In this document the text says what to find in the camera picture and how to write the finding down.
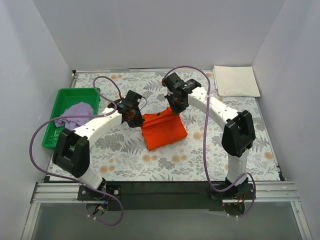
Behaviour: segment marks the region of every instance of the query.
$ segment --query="orange cloth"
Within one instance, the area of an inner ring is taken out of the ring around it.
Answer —
[[[149,151],[184,139],[188,133],[181,122],[180,115],[174,114],[170,107],[160,113],[146,113],[142,136]]]

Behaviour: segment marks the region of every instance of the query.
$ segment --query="floral tablecloth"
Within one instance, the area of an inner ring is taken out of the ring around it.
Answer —
[[[177,74],[185,81],[197,80],[205,89],[208,86],[206,79],[198,72],[181,71]],[[250,149],[247,171],[257,181],[280,180],[270,140],[255,98],[219,97],[212,71],[206,71],[206,74],[211,80],[212,96],[238,111],[248,110],[253,116],[256,140]],[[147,98],[147,105],[142,109],[142,114],[158,113],[169,106],[164,98],[166,89],[161,85],[164,71],[80,73],[75,88],[91,88],[93,79],[99,75],[112,78],[123,95],[128,90],[133,90]],[[117,90],[107,79],[98,80],[97,87],[110,99],[118,98]],[[99,104],[99,113],[108,104],[102,99]],[[202,154],[205,114],[190,106],[180,114],[180,117],[188,132],[187,138],[153,151],[148,151],[139,127],[129,128],[127,123],[124,123],[113,128],[91,148],[91,166],[109,181],[205,181]],[[223,181],[228,172],[228,157],[221,145],[222,134],[220,127],[210,119],[206,151],[209,175],[214,181]],[[55,174],[70,176],[53,164],[49,169]],[[61,178],[51,177],[50,180],[56,181]]]

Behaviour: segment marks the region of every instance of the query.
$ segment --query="plastic tray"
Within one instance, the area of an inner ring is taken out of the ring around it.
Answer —
[[[56,96],[50,119],[61,116],[66,109],[80,102],[90,104],[93,108],[93,114],[97,115],[99,100],[100,96],[93,87],[62,88]],[[50,122],[46,128],[42,146],[54,149],[56,147],[59,134],[64,128],[64,126],[56,127],[54,122]]]

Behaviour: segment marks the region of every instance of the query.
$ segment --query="folded white cloth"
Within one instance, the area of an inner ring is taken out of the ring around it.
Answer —
[[[214,66],[213,75],[221,97],[260,97],[252,66]]]

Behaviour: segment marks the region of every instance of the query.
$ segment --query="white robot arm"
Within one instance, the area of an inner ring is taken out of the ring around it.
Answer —
[[[207,91],[203,87],[197,87],[188,95],[188,103],[189,105],[200,109],[203,113],[206,113],[206,96]],[[210,97],[209,118],[214,120],[222,130],[224,130],[228,120],[232,120],[236,117],[238,117],[237,110],[228,107],[215,97]],[[228,173],[226,175],[226,179],[230,183],[233,183],[241,174],[245,173],[235,186],[243,183],[247,178],[248,154],[248,148],[242,153],[241,157],[232,156],[228,153]]]
[[[174,113],[183,112],[189,105],[207,112],[207,91],[194,79],[184,82],[172,73],[162,80],[162,85],[167,88],[165,98]],[[228,154],[226,185],[244,174],[234,185],[237,191],[237,186],[248,182],[247,158],[256,138],[252,115],[246,110],[238,112],[215,97],[210,97],[208,114],[223,130],[222,146]]]
[[[93,144],[110,129],[127,122],[129,127],[136,128],[143,125],[143,118],[139,110],[139,102],[142,96],[134,91],[129,91],[125,98],[116,100],[117,110],[109,104],[101,113],[102,117],[96,117],[86,124],[74,130],[61,131],[52,161],[63,170],[72,174],[82,183],[90,185],[94,189],[102,189],[106,183],[90,166],[90,149]]]
[[[167,76],[162,84],[167,88],[172,111],[179,114],[192,105],[202,112],[207,111],[207,92],[194,79],[184,82],[176,73]],[[143,118],[139,110],[141,95],[129,91],[125,98],[116,102],[117,111],[112,115],[95,118],[85,125],[70,131],[61,131],[53,154],[53,163],[71,173],[82,183],[101,190],[106,181],[90,166],[90,148],[110,129],[127,122],[131,128],[141,127]],[[110,113],[113,104],[102,112]],[[214,97],[210,98],[209,117],[223,130],[222,146],[228,153],[228,173],[226,184],[230,185],[242,174],[235,188],[246,185],[247,157],[253,140],[256,138],[252,116],[248,111],[238,112]]]

